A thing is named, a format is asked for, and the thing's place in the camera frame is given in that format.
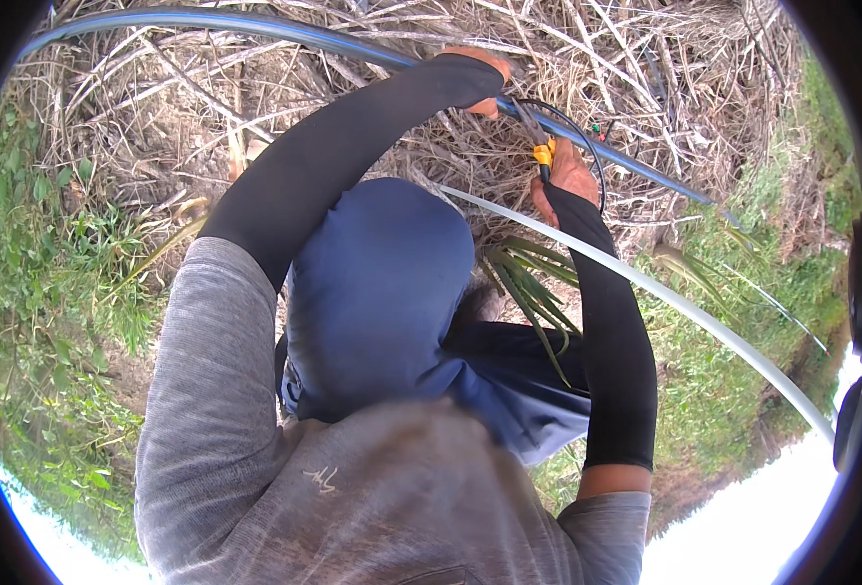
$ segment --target black cord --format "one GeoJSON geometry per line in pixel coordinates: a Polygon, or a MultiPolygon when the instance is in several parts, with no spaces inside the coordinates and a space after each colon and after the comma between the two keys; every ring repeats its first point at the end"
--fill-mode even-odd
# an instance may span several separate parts
{"type": "Polygon", "coordinates": [[[531,104],[532,106],[538,106],[539,108],[544,108],[547,111],[552,112],[555,116],[563,120],[569,126],[577,130],[577,134],[580,134],[580,137],[583,139],[583,143],[587,145],[587,148],[590,149],[590,154],[594,158],[594,163],[596,164],[596,174],[600,177],[600,214],[606,209],[606,177],[603,176],[603,163],[600,162],[600,155],[596,153],[596,147],[593,146],[593,143],[587,139],[587,134],[583,132],[583,129],[577,125],[576,122],[571,120],[567,114],[563,111],[558,110],[551,104],[545,103],[540,99],[520,99],[518,100],[520,104],[531,104]]]}

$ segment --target pliers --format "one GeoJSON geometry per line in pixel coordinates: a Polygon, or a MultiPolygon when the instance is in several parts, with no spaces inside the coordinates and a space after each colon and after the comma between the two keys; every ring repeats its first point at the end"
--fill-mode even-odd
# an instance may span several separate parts
{"type": "Polygon", "coordinates": [[[532,148],[532,156],[538,161],[538,169],[541,171],[541,182],[548,184],[551,179],[551,166],[554,159],[554,138],[548,137],[548,133],[541,128],[541,124],[535,119],[528,107],[520,104],[515,98],[512,99],[518,118],[521,120],[525,132],[535,142],[532,148]]]}

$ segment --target black arm sleeve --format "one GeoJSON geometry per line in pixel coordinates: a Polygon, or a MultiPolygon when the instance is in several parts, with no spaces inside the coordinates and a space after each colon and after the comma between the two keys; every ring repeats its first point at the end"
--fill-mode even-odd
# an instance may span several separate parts
{"type": "MultiPolygon", "coordinates": [[[[599,210],[545,185],[561,229],[614,257],[599,210]]],[[[583,365],[593,401],[585,466],[628,463],[651,469],[658,383],[649,335],[629,281],[570,251],[583,298],[583,365]]]]}
{"type": "Polygon", "coordinates": [[[265,149],[200,236],[239,245],[280,289],[327,211],[405,131],[438,111],[494,98],[503,82],[491,65],[445,53],[344,96],[265,149]]]}

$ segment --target black hose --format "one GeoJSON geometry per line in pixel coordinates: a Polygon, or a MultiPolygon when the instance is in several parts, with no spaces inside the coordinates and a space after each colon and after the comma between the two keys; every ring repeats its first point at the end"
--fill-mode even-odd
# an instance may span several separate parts
{"type": "MultiPolygon", "coordinates": [[[[21,53],[18,53],[17,59],[22,59],[28,53],[33,53],[44,45],[56,40],[110,28],[121,28],[123,26],[190,26],[194,28],[237,31],[308,45],[308,47],[315,49],[362,59],[367,63],[388,67],[393,71],[412,66],[419,61],[415,57],[399,53],[394,49],[383,47],[372,41],[357,39],[353,35],[339,33],[329,28],[322,28],[305,22],[297,22],[296,20],[254,12],[194,6],[152,6],[90,14],[65,22],[55,29],[42,33],[39,37],[27,43],[21,53]]],[[[499,96],[496,101],[499,104],[499,111],[518,119],[518,111],[512,105],[511,99],[499,96]]],[[[645,163],[637,161],[631,156],[624,155],[605,143],[583,134],[582,131],[578,132],[578,129],[574,126],[566,123],[558,123],[541,112],[532,113],[536,120],[538,120],[538,123],[541,124],[541,127],[556,137],[569,138],[577,146],[590,149],[591,154],[594,152],[599,153],[602,158],[624,169],[631,170],[650,181],[657,182],[701,203],[707,205],[715,203],[713,199],[704,193],[694,190],[690,185],[672,179],[659,170],[653,169],[645,163]]],[[[740,226],[740,222],[728,211],[724,210],[722,213],[734,226],[740,226]]]]}
{"type": "Polygon", "coordinates": [[[587,145],[587,148],[590,150],[590,154],[593,156],[594,162],[596,163],[596,174],[600,178],[600,215],[602,215],[603,211],[606,210],[606,177],[603,175],[603,163],[600,162],[600,155],[596,153],[596,147],[594,147],[593,142],[587,139],[587,134],[583,131],[583,128],[571,120],[563,111],[558,110],[551,104],[543,102],[540,99],[520,99],[518,102],[520,104],[538,106],[539,108],[544,108],[545,110],[552,112],[555,116],[564,120],[570,127],[577,130],[577,134],[580,134],[580,137],[587,145]]]}

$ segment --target blue-striped black pipe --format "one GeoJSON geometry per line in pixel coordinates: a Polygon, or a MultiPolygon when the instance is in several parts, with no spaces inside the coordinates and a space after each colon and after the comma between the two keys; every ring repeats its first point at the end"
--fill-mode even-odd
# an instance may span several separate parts
{"type": "MultiPolygon", "coordinates": [[[[419,59],[410,57],[404,53],[383,47],[378,43],[365,39],[358,39],[345,33],[279,18],[276,16],[267,16],[256,14],[254,12],[243,12],[237,10],[220,10],[215,8],[200,8],[192,6],[175,6],[175,7],[148,7],[148,8],[130,8],[127,10],[115,10],[111,12],[100,12],[90,14],[85,17],[78,18],[65,22],[61,26],[47,31],[36,39],[30,41],[21,53],[18,53],[18,59],[21,59],[28,53],[33,53],[41,47],[56,40],[65,39],[92,33],[110,28],[121,28],[123,26],[190,26],[194,28],[212,28],[215,30],[229,30],[239,33],[247,33],[250,35],[260,35],[263,37],[272,37],[274,39],[283,39],[291,42],[307,45],[323,51],[337,53],[346,57],[361,59],[368,63],[381,65],[392,70],[402,69],[418,63],[419,59]]],[[[518,112],[511,100],[505,96],[499,96],[499,111],[518,118],[518,112]]],[[[583,139],[577,134],[577,131],[568,126],[566,123],[555,120],[541,112],[533,112],[536,119],[541,123],[541,126],[547,131],[558,137],[570,138],[570,140],[581,148],[586,148],[583,139]]],[[[645,163],[639,162],[631,156],[625,155],[605,142],[592,139],[588,136],[596,151],[601,158],[620,165],[624,169],[631,170],[642,177],[650,179],[658,184],[673,189],[682,195],[687,195],[701,203],[708,205],[714,201],[704,193],[700,193],[692,189],[689,185],[682,181],[672,179],[668,175],[659,172],[658,170],[649,167],[645,163]]],[[[734,225],[739,226],[736,218],[732,217],[729,212],[724,211],[726,216],[734,225]]]]}

